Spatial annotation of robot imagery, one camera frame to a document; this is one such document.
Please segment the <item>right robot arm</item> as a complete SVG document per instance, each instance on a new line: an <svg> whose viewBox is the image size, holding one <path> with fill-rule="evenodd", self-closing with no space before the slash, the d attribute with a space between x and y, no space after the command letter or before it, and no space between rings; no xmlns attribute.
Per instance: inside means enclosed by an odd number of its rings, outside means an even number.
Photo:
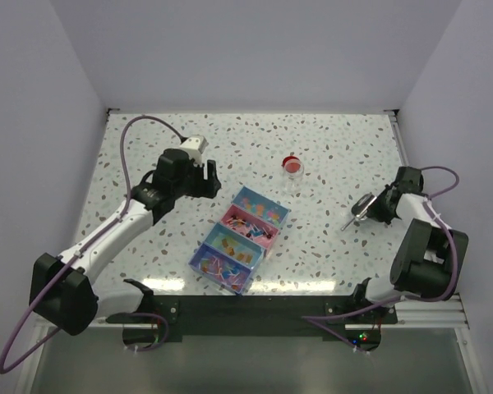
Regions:
<svg viewBox="0 0 493 394"><path fill-rule="evenodd" d="M369 322L399 302L439 302L454 294L468 235L445 223L424 193L423 170L400 167L394 180L378 194L368 193L351 208L352 221L370 219L390 225L397 219L407 226L387 278L359 283L348 303L352 317Z"/></svg>

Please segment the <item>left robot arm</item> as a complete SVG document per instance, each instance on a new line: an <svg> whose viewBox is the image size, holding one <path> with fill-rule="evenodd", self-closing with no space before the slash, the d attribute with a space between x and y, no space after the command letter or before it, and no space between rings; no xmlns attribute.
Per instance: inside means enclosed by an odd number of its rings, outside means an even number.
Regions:
<svg viewBox="0 0 493 394"><path fill-rule="evenodd" d="M148 320L154 312L151 289L129 279L122 291L96 293L96 279L134 239L170 213L178 199L213 199L220 187L215 161L197 163L182 149L166 149L155 169L97 229L60 255L42 254L35 261L30 308L72 336L95 319L115 314Z"/></svg>

